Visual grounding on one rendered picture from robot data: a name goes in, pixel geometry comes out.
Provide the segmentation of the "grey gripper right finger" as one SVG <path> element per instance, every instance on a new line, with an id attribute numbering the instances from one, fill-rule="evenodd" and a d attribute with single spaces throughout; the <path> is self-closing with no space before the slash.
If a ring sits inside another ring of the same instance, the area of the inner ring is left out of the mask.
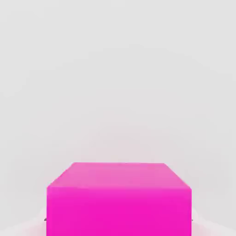
<path id="1" fill-rule="evenodd" d="M 216 236 L 216 232 L 212 223 L 200 217 L 194 208 L 192 208 L 191 214 L 192 214 L 191 236 Z"/>

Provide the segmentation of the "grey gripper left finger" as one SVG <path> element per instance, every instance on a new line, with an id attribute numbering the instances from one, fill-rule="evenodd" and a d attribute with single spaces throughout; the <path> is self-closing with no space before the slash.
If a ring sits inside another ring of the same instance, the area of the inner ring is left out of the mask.
<path id="1" fill-rule="evenodd" d="M 32 220 L 28 221 L 22 231 L 22 236 L 46 236 L 47 211 L 43 208 Z"/>

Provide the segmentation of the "small magenta cube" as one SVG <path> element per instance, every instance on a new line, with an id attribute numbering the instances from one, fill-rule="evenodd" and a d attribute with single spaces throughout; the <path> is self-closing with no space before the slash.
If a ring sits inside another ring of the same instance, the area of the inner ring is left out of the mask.
<path id="1" fill-rule="evenodd" d="M 163 163 L 73 163 L 46 218 L 47 236 L 191 236 L 192 190 Z"/>

